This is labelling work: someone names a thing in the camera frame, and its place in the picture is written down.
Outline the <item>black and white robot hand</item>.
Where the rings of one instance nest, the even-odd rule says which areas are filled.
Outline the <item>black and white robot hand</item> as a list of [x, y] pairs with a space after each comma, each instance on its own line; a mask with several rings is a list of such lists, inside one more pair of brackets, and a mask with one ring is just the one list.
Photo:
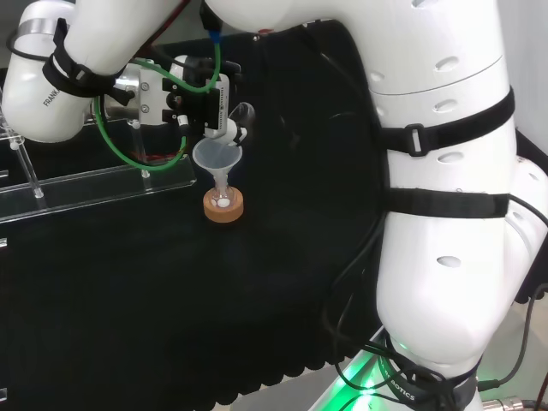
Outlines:
[[190, 146], [208, 138], [225, 146], [241, 146], [251, 135], [255, 111], [248, 103], [230, 107], [230, 94], [237, 91], [243, 81], [239, 63], [223, 60], [216, 85], [208, 92], [195, 93], [164, 79], [162, 89], [168, 93], [163, 119], [173, 122], [175, 116], [188, 120], [182, 126]]

